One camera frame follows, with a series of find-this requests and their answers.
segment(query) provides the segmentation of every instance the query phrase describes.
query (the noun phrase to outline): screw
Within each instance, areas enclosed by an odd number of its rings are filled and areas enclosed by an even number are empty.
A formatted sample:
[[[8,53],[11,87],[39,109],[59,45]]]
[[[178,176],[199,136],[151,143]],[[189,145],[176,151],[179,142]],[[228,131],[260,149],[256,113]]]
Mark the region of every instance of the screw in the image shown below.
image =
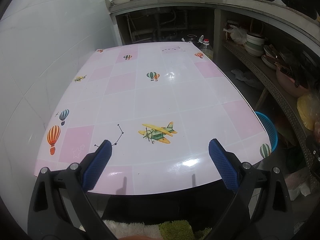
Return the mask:
[[[40,172],[42,174],[45,174],[47,171],[48,171],[48,168],[47,167],[43,167]]]
[[[280,169],[278,167],[274,167],[273,172],[278,174],[278,173],[280,173]]]
[[[79,167],[79,164],[78,164],[78,163],[72,163],[72,164],[70,165],[70,169],[72,169],[73,171],[76,170],[76,169],[78,169],[78,167]]]
[[[244,162],[244,163],[242,163],[242,167],[243,167],[244,169],[248,170],[248,169],[251,168],[251,164],[248,163],[248,162]]]

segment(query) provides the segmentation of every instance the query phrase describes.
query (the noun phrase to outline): blue mesh gripper pad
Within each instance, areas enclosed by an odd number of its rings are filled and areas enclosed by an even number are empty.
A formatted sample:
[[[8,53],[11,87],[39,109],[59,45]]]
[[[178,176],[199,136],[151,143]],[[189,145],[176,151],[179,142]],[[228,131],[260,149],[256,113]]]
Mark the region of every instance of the blue mesh gripper pad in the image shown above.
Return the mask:
[[[209,155],[220,173],[224,185],[226,185],[227,189],[237,192],[239,188],[238,173],[231,165],[224,152],[225,150],[221,149],[214,140],[210,141]]]
[[[103,145],[103,147],[100,149],[95,158],[89,164],[88,168],[83,173],[82,190],[84,192],[87,192],[88,190],[93,190],[104,168],[110,160],[111,154],[112,146],[111,143],[108,141]]]

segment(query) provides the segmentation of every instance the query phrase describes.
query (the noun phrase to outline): blue plastic basket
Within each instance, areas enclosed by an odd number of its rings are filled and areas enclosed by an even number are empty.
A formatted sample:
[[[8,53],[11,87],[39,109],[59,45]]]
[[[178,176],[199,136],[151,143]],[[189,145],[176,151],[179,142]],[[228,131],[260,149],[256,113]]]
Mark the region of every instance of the blue plastic basket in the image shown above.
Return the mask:
[[[267,134],[269,136],[269,140],[271,143],[271,152],[273,152],[276,149],[278,144],[278,132],[276,130],[276,127],[267,116],[265,116],[260,112],[255,112],[255,113],[267,131]]]

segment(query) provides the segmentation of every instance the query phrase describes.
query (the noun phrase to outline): plastic bottle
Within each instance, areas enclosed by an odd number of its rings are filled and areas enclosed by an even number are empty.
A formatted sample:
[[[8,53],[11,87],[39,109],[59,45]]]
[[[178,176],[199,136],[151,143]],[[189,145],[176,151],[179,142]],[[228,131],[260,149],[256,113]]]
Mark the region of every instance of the plastic bottle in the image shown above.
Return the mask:
[[[204,39],[202,45],[200,46],[200,50],[209,58],[213,59],[213,48],[209,44],[208,39]]]

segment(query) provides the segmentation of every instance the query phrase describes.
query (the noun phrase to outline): stacked bowls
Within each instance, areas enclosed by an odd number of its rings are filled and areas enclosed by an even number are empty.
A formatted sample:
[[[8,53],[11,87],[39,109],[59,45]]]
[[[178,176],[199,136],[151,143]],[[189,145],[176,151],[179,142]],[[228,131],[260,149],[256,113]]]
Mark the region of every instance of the stacked bowls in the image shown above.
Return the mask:
[[[247,33],[247,42],[244,44],[245,50],[254,57],[261,57],[264,54],[264,37],[257,33]]]

